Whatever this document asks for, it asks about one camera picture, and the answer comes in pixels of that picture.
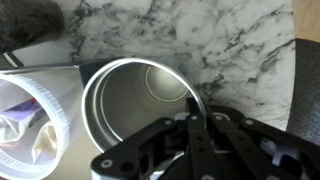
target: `purple object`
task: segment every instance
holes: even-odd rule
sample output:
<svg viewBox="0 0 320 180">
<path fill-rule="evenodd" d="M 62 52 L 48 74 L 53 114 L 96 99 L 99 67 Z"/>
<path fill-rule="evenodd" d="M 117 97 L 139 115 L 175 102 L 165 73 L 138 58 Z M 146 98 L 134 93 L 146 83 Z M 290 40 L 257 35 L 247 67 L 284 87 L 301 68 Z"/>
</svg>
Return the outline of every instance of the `purple object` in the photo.
<svg viewBox="0 0 320 180">
<path fill-rule="evenodd" d="M 0 115 L 10 118 L 11 121 L 20 122 L 40 109 L 42 109 L 42 106 L 33 98 L 4 112 L 0 112 Z"/>
</svg>

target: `can rim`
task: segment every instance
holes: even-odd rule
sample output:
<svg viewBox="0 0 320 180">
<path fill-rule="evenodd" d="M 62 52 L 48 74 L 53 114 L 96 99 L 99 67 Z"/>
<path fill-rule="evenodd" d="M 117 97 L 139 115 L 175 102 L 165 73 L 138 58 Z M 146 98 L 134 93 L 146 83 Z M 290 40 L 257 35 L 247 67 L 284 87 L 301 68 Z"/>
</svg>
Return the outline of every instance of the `can rim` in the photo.
<svg viewBox="0 0 320 180">
<path fill-rule="evenodd" d="M 89 137 L 91 138 L 92 142 L 96 145 L 96 147 L 101 152 L 104 152 L 107 149 L 105 142 L 102 142 L 103 140 L 105 141 L 105 139 L 104 138 L 102 139 L 101 136 L 105 137 L 107 139 L 108 143 L 110 143 L 109 145 L 111 145 L 111 146 L 121 142 L 122 139 L 120 137 L 116 137 L 116 139 L 114 137 L 112 137 L 115 134 L 114 134 L 114 132 L 112 132 L 112 129 L 110 129 L 110 128 L 104 129 L 104 132 L 100 132 L 101 129 L 97 126 L 101 125 L 101 124 L 99 124 L 97 122 L 98 120 L 97 120 L 97 117 L 95 116 L 98 112 L 93 112 L 93 113 L 90 112 L 90 108 L 91 108 L 91 111 L 93 111 L 93 109 L 97 110 L 97 108 L 95 108 L 95 106 L 93 105 L 94 103 L 92 103 L 92 102 L 94 102 L 93 97 L 96 97 L 94 93 L 97 93 L 99 85 L 101 84 L 103 79 L 105 77 L 107 77 L 112 71 L 114 71 L 115 69 L 117 69 L 123 65 L 128 65 L 128 64 L 133 64 L 133 63 L 151 65 L 151 66 L 160 68 L 161 70 L 164 70 L 167 73 L 169 73 L 170 75 L 172 75 L 173 77 L 175 77 L 190 91 L 190 93 L 195 98 L 195 100 L 199 106 L 199 109 L 200 109 L 202 116 L 206 117 L 206 111 L 205 111 L 204 104 L 203 104 L 200 96 L 196 92 L 196 90 L 193 88 L 193 86 L 191 86 L 185 80 L 185 78 L 182 75 L 178 74 L 178 72 L 176 72 L 175 70 L 173 70 L 169 66 L 161 64 L 159 62 L 146 60 L 146 59 L 140 59 L 140 58 L 118 59 L 118 60 L 115 60 L 115 61 L 112 61 L 112 62 L 106 64 L 91 77 L 91 79 L 89 80 L 89 82 L 87 83 L 87 85 L 84 89 L 82 101 L 81 101 L 81 111 L 82 111 L 85 129 L 86 129 Z M 91 117 L 90 118 L 88 117 L 89 114 L 94 114 L 93 119 Z"/>
</svg>

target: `white plastic container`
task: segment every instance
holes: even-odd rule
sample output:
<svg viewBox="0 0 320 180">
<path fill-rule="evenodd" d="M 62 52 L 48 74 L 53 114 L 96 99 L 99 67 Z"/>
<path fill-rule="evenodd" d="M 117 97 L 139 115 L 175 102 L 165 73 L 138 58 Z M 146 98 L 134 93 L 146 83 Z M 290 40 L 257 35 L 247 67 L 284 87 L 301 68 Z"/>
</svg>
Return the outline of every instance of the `white plastic container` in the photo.
<svg viewBox="0 0 320 180">
<path fill-rule="evenodd" d="M 17 142 L 0 145 L 0 176 L 43 179 L 58 165 L 63 153 L 83 131 L 80 104 L 83 92 L 77 67 L 47 68 L 19 74 L 0 74 L 0 111 L 34 97 L 46 111 L 56 134 L 53 159 L 33 163 L 31 148 L 44 125 L 37 123 Z"/>
</svg>

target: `clear plastic cup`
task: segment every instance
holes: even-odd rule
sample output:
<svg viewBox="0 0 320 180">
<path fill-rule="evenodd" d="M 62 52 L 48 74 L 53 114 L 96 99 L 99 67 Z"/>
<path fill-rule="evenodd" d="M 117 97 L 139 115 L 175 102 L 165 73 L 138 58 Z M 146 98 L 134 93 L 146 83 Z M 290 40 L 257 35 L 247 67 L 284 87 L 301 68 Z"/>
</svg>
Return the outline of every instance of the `clear plastic cup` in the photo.
<svg viewBox="0 0 320 180">
<path fill-rule="evenodd" d="M 76 67 L 12 72 L 0 74 L 0 111 L 35 98 L 53 125 L 56 155 L 34 162 L 34 142 L 48 121 L 36 123 L 18 141 L 0 144 L 0 176 L 43 179 L 56 168 L 69 144 L 84 131 L 80 111 L 83 87 L 79 72 Z"/>
</svg>

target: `stainless steel cup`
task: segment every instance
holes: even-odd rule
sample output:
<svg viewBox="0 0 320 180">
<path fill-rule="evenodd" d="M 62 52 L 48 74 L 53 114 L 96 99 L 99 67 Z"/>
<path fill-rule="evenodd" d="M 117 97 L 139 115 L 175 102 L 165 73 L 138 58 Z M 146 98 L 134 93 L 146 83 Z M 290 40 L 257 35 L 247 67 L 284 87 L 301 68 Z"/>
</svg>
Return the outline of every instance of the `stainless steel cup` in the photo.
<svg viewBox="0 0 320 180">
<path fill-rule="evenodd" d="M 162 117 L 175 119 L 194 97 L 191 85 L 170 67 L 153 61 L 127 58 L 100 69 L 88 82 L 82 114 L 89 135 L 101 151 Z"/>
</svg>

